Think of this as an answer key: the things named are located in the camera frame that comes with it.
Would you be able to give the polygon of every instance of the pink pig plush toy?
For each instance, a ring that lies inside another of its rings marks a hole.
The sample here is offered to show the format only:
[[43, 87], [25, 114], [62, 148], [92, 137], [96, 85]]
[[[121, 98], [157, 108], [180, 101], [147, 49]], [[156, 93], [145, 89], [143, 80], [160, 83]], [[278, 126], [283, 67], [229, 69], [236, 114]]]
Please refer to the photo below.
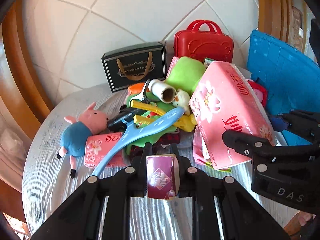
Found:
[[57, 158], [70, 155], [71, 174], [76, 176], [76, 158], [84, 155], [87, 138], [96, 135], [107, 128], [107, 115], [101, 111], [94, 110], [96, 103], [93, 102], [78, 117], [78, 121], [73, 116], [66, 116], [64, 120], [71, 123], [62, 133], [60, 140], [60, 150]]

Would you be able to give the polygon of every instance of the suitcase handle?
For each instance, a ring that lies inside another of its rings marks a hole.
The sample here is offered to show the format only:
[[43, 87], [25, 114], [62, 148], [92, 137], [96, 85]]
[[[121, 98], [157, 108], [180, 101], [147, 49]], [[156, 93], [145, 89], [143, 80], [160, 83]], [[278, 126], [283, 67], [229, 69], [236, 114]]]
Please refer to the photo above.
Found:
[[[194, 26], [195, 26], [198, 22], [202, 22], [202, 21], [203, 21], [203, 20], [195, 20], [195, 21], [193, 21], [192, 23], [189, 24], [187, 30], [192, 31], [193, 28], [194, 28]], [[210, 29], [210, 32], [215, 32], [215, 30], [214, 30], [214, 28], [212, 27], [211, 24], [207, 23], [207, 25], [208, 25], [208, 27], [209, 27], [209, 29]]]
[[200, 27], [203, 24], [208, 25], [210, 32], [216, 32], [217, 34], [222, 34], [220, 27], [215, 22], [208, 21], [208, 20], [195, 20], [189, 24], [187, 30], [199, 31]]

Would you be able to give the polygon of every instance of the black gift box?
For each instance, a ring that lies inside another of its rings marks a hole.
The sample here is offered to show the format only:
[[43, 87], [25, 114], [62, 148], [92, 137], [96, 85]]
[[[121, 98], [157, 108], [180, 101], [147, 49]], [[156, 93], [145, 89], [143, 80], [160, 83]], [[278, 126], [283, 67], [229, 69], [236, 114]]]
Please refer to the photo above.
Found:
[[[164, 80], [167, 75], [165, 45], [159, 42], [107, 52], [102, 57], [102, 63], [112, 92], [147, 79]], [[149, 71], [143, 76], [147, 66]]]

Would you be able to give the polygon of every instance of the red toy suitcase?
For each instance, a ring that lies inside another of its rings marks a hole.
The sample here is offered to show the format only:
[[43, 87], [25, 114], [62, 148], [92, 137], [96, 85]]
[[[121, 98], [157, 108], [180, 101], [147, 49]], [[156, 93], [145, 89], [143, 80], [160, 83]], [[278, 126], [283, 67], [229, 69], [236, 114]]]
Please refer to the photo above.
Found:
[[[200, 31], [203, 24], [207, 24], [210, 31]], [[208, 57], [232, 63], [233, 40], [223, 34], [216, 23], [196, 20], [190, 23], [186, 30], [175, 34], [174, 55], [191, 57], [201, 62]]]

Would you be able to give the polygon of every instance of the orange object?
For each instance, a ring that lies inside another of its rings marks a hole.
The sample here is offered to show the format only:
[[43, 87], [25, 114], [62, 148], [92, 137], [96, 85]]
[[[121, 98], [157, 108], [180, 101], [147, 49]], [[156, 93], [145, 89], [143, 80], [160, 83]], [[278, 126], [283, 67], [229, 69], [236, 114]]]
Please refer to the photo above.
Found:
[[145, 83], [142, 82], [142, 83], [137, 83], [137, 84], [134, 84], [134, 85], [128, 87], [128, 92], [129, 92], [129, 94], [130, 94], [130, 95], [134, 95], [134, 94], [140, 93], [140, 92], [142, 91], [142, 88], [143, 88], [144, 84], [145, 84]]

